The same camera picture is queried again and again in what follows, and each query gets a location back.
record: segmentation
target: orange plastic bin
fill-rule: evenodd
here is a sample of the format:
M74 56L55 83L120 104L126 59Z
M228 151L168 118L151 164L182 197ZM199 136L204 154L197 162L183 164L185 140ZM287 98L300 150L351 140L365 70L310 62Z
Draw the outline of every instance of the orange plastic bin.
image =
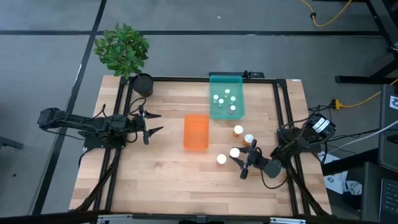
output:
M206 151L209 147L209 116L185 115L184 148L189 151Z

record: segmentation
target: teal container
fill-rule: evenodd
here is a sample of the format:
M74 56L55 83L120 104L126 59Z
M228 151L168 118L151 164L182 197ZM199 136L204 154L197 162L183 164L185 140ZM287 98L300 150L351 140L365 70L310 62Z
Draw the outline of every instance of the teal container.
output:
M225 90L229 89L230 93L225 98ZM214 103L213 96L218 95L218 99L223 99L224 103L221 108L218 102ZM233 105L236 107L235 112L230 114L231 96L235 96L236 100ZM229 75L212 75L210 77L210 117L212 119L241 119L244 116L244 100L243 100L243 84L242 77Z

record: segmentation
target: concrete floor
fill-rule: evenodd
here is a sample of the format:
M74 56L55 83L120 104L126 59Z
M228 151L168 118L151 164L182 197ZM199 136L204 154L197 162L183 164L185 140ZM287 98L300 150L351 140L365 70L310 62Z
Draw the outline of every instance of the concrete floor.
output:
M344 5L310 3L319 23ZM395 32L379 1L373 4L389 30ZM2 1L0 30L91 30L99 5L99 0ZM377 29L363 3L353 3L323 29L314 27L309 14L299 0L108 0L99 29L112 29L117 22L142 30ZM204 77L210 71L253 70L269 78L299 78L308 107L328 104L332 98L347 105L365 99L381 86L338 85L334 76L370 75L392 60L379 37L151 35L148 39L149 60L144 72L153 76ZM65 108L87 41L88 36L0 35L0 136L25 144L22 150L1 148L0 217L30 213L55 137L38 129L37 118L44 108ZM93 114L102 76L109 74L91 54L74 113ZM376 98L357 108L332 111L337 134L377 128L379 104ZM377 138L370 138L349 150L362 152L376 146ZM44 213L68 210L82 148L81 141L66 138ZM334 155L349 156L341 151ZM352 217L338 204L332 204L332 209L339 217Z

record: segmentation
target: wooden tabletop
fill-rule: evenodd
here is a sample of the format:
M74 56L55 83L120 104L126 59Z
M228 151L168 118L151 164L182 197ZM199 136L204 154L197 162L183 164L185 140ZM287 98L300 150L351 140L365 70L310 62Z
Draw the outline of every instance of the wooden tabletop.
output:
M300 80L287 80L294 120L308 116ZM94 114L106 103L106 114L112 114L119 78L104 76ZM243 146L243 136L234 137L233 127L240 124L243 134L252 134L265 156L277 146L278 128L274 92L271 84L244 83L246 115L240 120L210 120L210 145L206 152L189 152L183 148L186 114L209 113L209 83L155 82L154 94L145 109L161 114L147 120L148 128L164 126L155 133L149 145L138 141L122 150L112 201L112 212L168 213L208 215L291 216L287 184L269 190L261 182L260 171L249 169L246 180L239 178L240 168L231 159L216 163L218 154L229 155L233 146ZM132 100L139 97L133 92ZM283 94L281 105L285 115ZM70 208L76 208L98 181L104 149L94 149L84 156L76 179ZM301 153L305 183L315 199L331 212L319 161L310 153ZM264 175L268 186L279 185L285 170L275 179ZM104 208L108 186L104 187L100 208ZM303 213L300 191L296 186L299 211Z

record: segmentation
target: black plant pot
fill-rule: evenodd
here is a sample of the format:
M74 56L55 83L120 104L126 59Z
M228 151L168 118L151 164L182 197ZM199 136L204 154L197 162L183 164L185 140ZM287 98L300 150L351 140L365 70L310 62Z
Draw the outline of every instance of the black plant pot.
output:
M154 92L154 80L146 73L132 78L132 88L143 97L150 97Z

